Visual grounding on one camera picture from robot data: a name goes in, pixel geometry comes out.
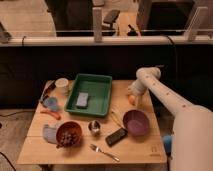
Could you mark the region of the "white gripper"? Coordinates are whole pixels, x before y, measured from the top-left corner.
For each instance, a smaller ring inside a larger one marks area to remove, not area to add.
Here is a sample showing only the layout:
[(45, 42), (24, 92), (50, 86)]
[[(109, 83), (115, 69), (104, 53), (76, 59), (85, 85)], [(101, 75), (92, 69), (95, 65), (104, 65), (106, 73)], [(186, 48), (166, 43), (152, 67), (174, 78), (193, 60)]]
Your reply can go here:
[(129, 94), (138, 96), (137, 97), (137, 108), (142, 108), (144, 104), (144, 93), (146, 92), (147, 88), (139, 81), (135, 80), (128, 88), (127, 92)]

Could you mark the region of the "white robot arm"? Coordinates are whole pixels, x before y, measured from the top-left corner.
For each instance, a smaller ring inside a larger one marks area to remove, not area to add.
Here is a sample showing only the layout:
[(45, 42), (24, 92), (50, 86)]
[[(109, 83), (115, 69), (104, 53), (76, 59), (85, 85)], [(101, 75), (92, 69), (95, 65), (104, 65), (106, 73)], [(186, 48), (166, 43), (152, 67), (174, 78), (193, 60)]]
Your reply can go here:
[(213, 171), (213, 112), (196, 105), (159, 81), (157, 67), (136, 71), (130, 94), (149, 89), (174, 116), (170, 171)]

